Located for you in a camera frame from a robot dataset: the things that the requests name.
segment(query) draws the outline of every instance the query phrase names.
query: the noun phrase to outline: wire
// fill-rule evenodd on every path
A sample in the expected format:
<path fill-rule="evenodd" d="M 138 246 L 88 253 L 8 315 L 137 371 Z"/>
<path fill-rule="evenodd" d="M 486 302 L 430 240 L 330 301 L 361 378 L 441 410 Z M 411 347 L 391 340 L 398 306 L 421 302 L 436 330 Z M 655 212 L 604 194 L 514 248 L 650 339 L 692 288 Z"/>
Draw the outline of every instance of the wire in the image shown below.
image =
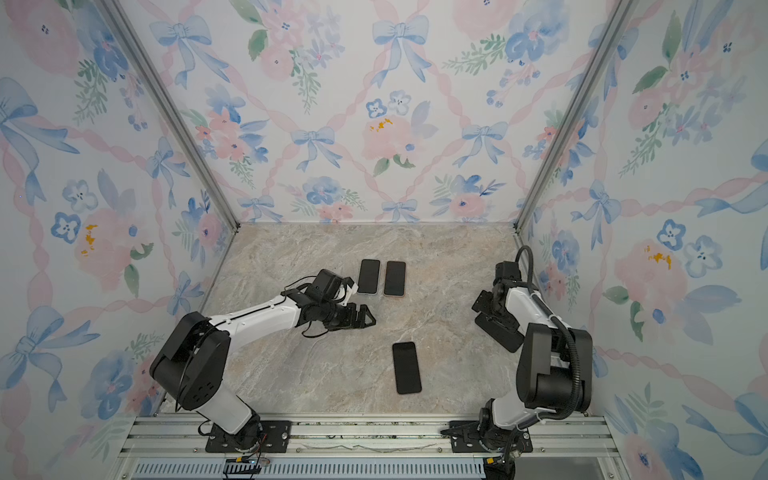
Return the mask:
<path fill-rule="evenodd" d="M 528 245 L 523 245 L 518 249 L 518 254 L 515 257 L 515 263 L 518 265 L 520 264 L 520 257 L 522 256 L 523 252 L 526 252 L 528 254 L 528 278 L 526 279 L 526 283 L 528 284 L 528 292 L 533 293 L 533 250 Z"/>
<path fill-rule="evenodd" d="M 244 317 L 244 316 L 246 316 L 246 315 L 250 315 L 251 313 L 260 312 L 261 310 L 266 310 L 266 309 L 268 309 L 268 308 L 272 308 L 272 307 L 274 307 L 274 306 L 278 306 L 278 305 L 280 305 L 281 303 L 285 303 L 285 301 L 288 299 L 288 296 L 286 295 L 286 291 L 288 290 L 288 287 L 289 287 L 289 286 L 292 286 L 292 285 L 296 285 L 298 282 L 300 282 L 300 281 L 302 281 L 302 280 L 306 280 L 306 279 L 308 279 L 308 278 L 314 278 L 314 277 L 316 277 L 316 276 L 317 276 L 317 275 L 308 275 L 308 276 L 303 276 L 303 277 L 299 278 L 297 281 L 295 281 L 295 282 L 292 282 L 292 283 L 289 283 L 288 285 L 285 285 L 285 286 L 283 287 L 283 292 L 281 292 L 281 293 L 280 293 L 280 295 L 282 295 L 282 296 L 283 296 L 283 299 L 282 299 L 281 301 L 279 301 L 278 303 L 271 303 L 270 305 L 267 305 L 267 306 L 263 306 L 263 307 L 261 307 L 261 308 L 257 308 L 257 309 L 254 309 L 254 310 L 250 310 L 250 311 L 248 311 L 248 312 L 245 312 L 245 313 L 243 313 L 243 314 L 241 314 L 241 315 L 238 315 L 238 316 L 233 316 L 233 317 L 231 318 L 231 320 L 237 320 L 237 319 L 239 319 L 239 318 L 243 318 L 243 317 Z"/>

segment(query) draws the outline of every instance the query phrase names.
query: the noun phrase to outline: pink flower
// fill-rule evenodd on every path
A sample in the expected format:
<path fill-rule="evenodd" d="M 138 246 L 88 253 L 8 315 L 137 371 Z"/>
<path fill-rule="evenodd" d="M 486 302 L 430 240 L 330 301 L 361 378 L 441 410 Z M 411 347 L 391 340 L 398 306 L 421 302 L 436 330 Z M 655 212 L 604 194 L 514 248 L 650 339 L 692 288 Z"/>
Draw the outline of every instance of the pink flower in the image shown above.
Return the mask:
<path fill-rule="evenodd" d="M 125 267 L 131 264 L 131 249 L 142 252 L 146 235 L 131 215 L 119 217 L 111 208 L 96 210 L 83 221 L 75 242 L 74 257 L 80 270 L 98 278 L 102 291 L 116 290 Z"/>
<path fill-rule="evenodd" d="M 240 128 L 237 122 L 230 120 L 230 112 L 222 110 L 221 115 L 215 111 L 209 111 L 208 116 L 211 118 L 209 122 L 210 129 L 218 134 L 223 134 L 227 137 L 233 137 Z"/>
<path fill-rule="evenodd" d="M 293 57 L 282 45 L 272 45 L 261 52 L 261 68 L 274 81 L 285 81 L 293 70 Z"/>
<path fill-rule="evenodd" d="M 536 140 L 546 140 L 547 142 L 552 141 L 552 138 L 554 138 L 554 135 L 557 134 L 557 132 L 558 129 L 555 127 L 544 127 L 544 133 L 536 137 Z"/>
<path fill-rule="evenodd" d="M 656 88 L 644 90 L 632 102 L 629 109 L 629 125 L 635 129 L 641 129 L 649 125 L 661 112 L 664 106 L 664 97 Z"/>
<path fill-rule="evenodd" d="M 627 464 L 632 480 L 671 480 L 659 454 L 639 435 L 627 435 L 621 458 Z"/>
<path fill-rule="evenodd" d="M 515 0 L 491 0 L 488 3 L 480 0 L 454 0 L 453 21 L 459 31 L 466 33 L 472 40 L 479 40 L 506 26 L 515 15 L 516 7 Z"/>
<path fill-rule="evenodd" d="M 71 78 L 78 73 L 78 37 L 57 2 L 6 0 L 5 12 L 18 44 L 35 65 Z"/>
<path fill-rule="evenodd" d="M 213 248 L 221 235 L 221 221 L 214 214 L 204 214 L 197 223 L 200 246 Z"/>
<path fill-rule="evenodd" d="M 706 57 L 702 55 L 698 47 L 694 47 L 691 54 L 682 52 L 675 55 L 670 71 L 664 75 L 661 81 L 661 90 L 669 93 L 670 101 L 681 104 L 688 94 L 698 89 L 706 80 L 705 72 L 711 69 L 707 66 Z"/>
<path fill-rule="evenodd" d="M 461 194 L 451 200 L 451 213 L 456 218 L 482 217 L 485 212 L 485 202 L 477 194 Z"/>
<path fill-rule="evenodd" d="M 304 21 L 301 13 L 293 10 L 293 0 L 283 0 L 282 6 L 270 3 L 270 11 L 262 14 L 261 18 L 270 30 L 273 45 L 283 44 L 297 48 L 303 44 L 301 34 L 304 31 Z"/>
<path fill-rule="evenodd" d="M 565 295 L 565 275 L 552 262 L 547 265 L 545 271 L 549 276 L 549 289 L 554 290 L 555 298 L 560 300 Z"/>
<path fill-rule="evenodd" d="M 362 133 L 365 147 L 362 155 L 368 160 L 389 158 L 400 154 L 406 160 L 406 154 L 413 155 L 414 150 L 407 151 L 406 145 L 417 148 L 416 139 L 411 134 L 411 124 L 398 117 L 380 117 L 368 122 Z"/>
<path fill-rule="evenodd" d="M 216 156 L 219 158 L 230 158 L 232 161 L 241 162 L 248 152 L 248 144 L 238 137 L 225 137 L 219 140 L 216 147 Z"/>
<path fill-rule="evenodd" d="M 326 205 L 317 209 L 320 218 L 330 223 L 338 223 L 345 218 L 352 218 L 352 208 L 349 205 L 336 202 L 333 205 Z"/>
<path fill-rule="evenodd" d="M 128 401 L 125 406 L 126 412 L 139 413 L 141 411 L 141 403 L 144 399 L 147 397 L 154 398 L 158 394 L 157 383 L 149 374 L 149 367 L 152 365 L 153 361 L 154 356 L 150 356 L 139 365 L 138 369 L 136 369 L 136 372 L 134 373 L 133 387 L 126 397 L 126 400 Z"/>
<path fill-rule="evenodd" d="M 208 127 L 195 127 L 195 130 L 197 130 L 198 140 L 205 140 L 206 138 L 210 140 L 210 129 Z"/>
<path fill-rule="evenodd" d="M 660 310 L 671 317 L 674 306 L 688 290 L 680 261 L 651 239 L 636 243 L 625 258 L 616 260 L 614 270 L 630 300 L 640 302 L 648 312 Z"/>

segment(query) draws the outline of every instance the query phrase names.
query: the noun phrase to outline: blue flower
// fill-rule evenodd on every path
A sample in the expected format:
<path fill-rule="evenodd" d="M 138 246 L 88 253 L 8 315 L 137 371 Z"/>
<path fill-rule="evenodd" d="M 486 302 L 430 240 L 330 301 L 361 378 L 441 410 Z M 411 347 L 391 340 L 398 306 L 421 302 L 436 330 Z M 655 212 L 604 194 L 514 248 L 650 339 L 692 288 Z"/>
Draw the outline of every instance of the blue flower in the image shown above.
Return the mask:
<path fill-rule="evenodd" d="M 205 213 L 205 206 L 200 205 L 198 207 L 194 197 L 190 198 L 187 206 L 189 207 L 189 210 L 181 212 L 181 219 L 184 220 L 185 224 L 190 228 L 191 231 L 196 232 L 200 218 L 202 218 L 203 214 Z"/>
<path fill-rule="evenodd" d="M 88 189 L 88 183 L 85 180 L 67 182 L 67 186 L 61 192 L 66 201 L 71 204 L 75 213 L 81 214 L 85 209 L 93 210 L 98 205 L 96 194 Z"/>
<path fill-rule="evenodd" d="M 235 109 L 245 107 L 245 100 L 241 97 L 231 98 L 227 89 L 221 85 L 217 85 L 216 89 L 206 87 L 205 93 L 208 95 L 207 103 L 218 115 L 226 108 L 230 112 L 230 120 L 240 123 L 240 114 Z"/>
<path fill-rule="evenodd" d="M 685 225 L 674 223 L 671 218 L 664 222 L 664 226 L 656 235 L 656 239 L 666 248 L 676 252 L 683 248 L 683 235 L 685 235 Z"/>
<path fill-rule="evenodd" d="M 340 57 L 344 50 L 346 50 L 342 45 L 339 45 L 341 35 L 334 35 L 330 31 L 326 30 L 326 40 L 328 41 L 328 49 L 336 56 L 336 58 Z"/>
<path fill-rule="evenodd" d="M 479 181 L 480 175 L 472 175 L 466 180 L 462 175 L 456 175 L 456 178 L 451 182 L 451 192 L 454 194 L 479 194 L 480 187 L 475 185 Z"/>
<path fill-rule="evenodd" d="M 509 61 L 537 61 L 550 55 L 568 37 L 568 12 L 563 0 L 536 2 L 509 22 L 505 53 Z"/>
<path fill-rule="evenodd" d="M 566 275 L 576 273 L 579 247 L 570 230 L 560 230 L 558 239 L 552 243 L 552 256 L 558 262 L 558 270 L 562 273 Z"/>
<path fill-rule="evenodd" d="M 549 289 L 549 273 L 547 273 L 547 270 L 542 270 L 541 273 L 538 274 L 538 286 L 541 288 L 541 291 L 547 291 Z"/>
<path fill-rule="evenodd" d="M 118 47 L 112 32 L 104 23 L 95 5 L 88 4 L 76 12 L 78 40 L 83 45 L 83 49 L 93 55 L 99 70 L 112 81 L 117 81 L 118 75 L 128 69 L 128 60 Z"/>
<path fill-rule="evenodd" d="M 80 414 L 83 418 L 98 415 L 99 419 L 107 420 L 117 413 L 134 382 L 135 367 L 133 356 L 123 350 L 112 350 L 99 360 L 80 392 Z"/>
<path fill-rule="evenodd" d="M 674 136 L 672 139 L 672 146 L 677 145 L 677 142 L 680 141 L 681 138 L 683 140 L 688 140 L 690 138 L 690 132 L 687 129 L 696 124 L 696 120 L 699 119 L 699 113 L 701 112 L 696 112 L 694 115 L 694 108 L 691 107 L 685 112 L 685 115 L 677 114 L 677 120 L 674 127 L 667 127 L 667 130 L 664 132 L 664 135 L 667 137 Z"/>
<path fill-rule="evenodd" d="M 366 108 L 368 109 L 368 118 L 377 118 L 386 115 L 386 107 L 382 103 L 381 98 L 368 102 Z"/>
<path fill-rule="evenodd" d="M 683 254 L 688 259 L 685 271 L 693 278 L 701 278 L 707 274 L 707 270 L 718 270 L 723 266 L 720 254 L 723 248 L 715 243 L 707 235 L 702 235 L 696 243 L 689 243 L 683 249 Z"/>
<path fill-rule="evenodd" d="M 312 48 L 309 49 L 308 53 L 310 55 L 310 64 L 313 68 L 317 65 L 323 68 L 328 67 L 326 61 L 330 60 L 331 56 L 326 53 L 327 51 L 328 48 L 324 41 L 320 40 L 320 43 L 318 44 L 317 40 L 312 40 Z"/>
<path fill-rule="evenodd" d="M 389 108 L 394 110 L 397 115 L 405 115 L 410 108 L 411 96 L 406 95 L 405 90 L 395 90 L 389 94 Z"/>
<path fill-rule="evenodd" d="M 80 217 L 78 215 L 67 215 L 62 212 L 56 214 L 51 235 L 61 238 L 63 241 L 72 244 L 78 237 L 80 231 Z"/>
<path fill-rule="evenodd" d="M 184 308 L 184 311 L 189 313 L 190 310 L 192 310 L 192 306 L 187 299 L 203 295 L 204 292 L 200 289 L 200 282 L 197 282 L 195 286 L 189 288 L 191 284 L 192 280 L 190 280 L 190 276 L 187 272 L 182 271 L 179 274 L 179 283 L 176 287 L 176 292 L 174 293 L 174 296 L 171 297 L 170 302 L 168 302 L 167 311 L 170 315 L 175 316 L 176 312 L 179 311 L 179 307 Z"/>
<path fill-rule="evenodd" d="M 678 447 L 680 432 L 674 424 L 648 422 L 646 431 L 650 437 L 650 443 L 658 452 L 672 478 L 683 480 L 683 472 L 685 472 L 691 478 L 703 480 L 704 475 L 696 460 Z"/>
<path fill-rule="evenodd" d="M 341 185 L 331 177 L 312 177 L 302 189 L 306 193 L 306 201 L 313 205 L 333 205 L 344 197 Z"/>
<path fill-rule="evenodd" d="M 702 121 L 694 123 L 692 128 L 697 131 L 696 137 L 694 137 L 694 145 L 698 145 L 700 141 L 712 140 L 712 130 L 710 129 L 723 120 L 723 116 L 717 114 L 718 107 L 718 104 L 712 104 L 704 114 Z"/>

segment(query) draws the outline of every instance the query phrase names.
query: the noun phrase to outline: smartphone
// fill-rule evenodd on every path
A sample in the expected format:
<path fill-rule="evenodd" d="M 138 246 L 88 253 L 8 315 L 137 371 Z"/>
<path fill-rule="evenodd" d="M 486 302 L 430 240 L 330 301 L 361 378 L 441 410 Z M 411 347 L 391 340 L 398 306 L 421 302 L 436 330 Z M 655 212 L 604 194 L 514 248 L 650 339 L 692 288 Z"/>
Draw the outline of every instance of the smartphone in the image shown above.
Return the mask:
<path fill-rule="evenodd" d="M 357 277 L 357 293 L 373 295 L 379 291 L 379 273 L 382 263 L 378 260 L 360 262 L 360 275 Z"/>
<path fill-rule="evenodd" d="M 387 262 L 384 275 L 384 295 L 403 296 L 406 294 L 406 263 Z"/>
<path fill-rule="evenodd" d="M 422 376 L 419 373 L 419 359 L 416 358 L 416 344 L 414 342 L 393 344 L 392 357 L 395 361 L 397 393 L 405 395 L 421 392 Z"/>

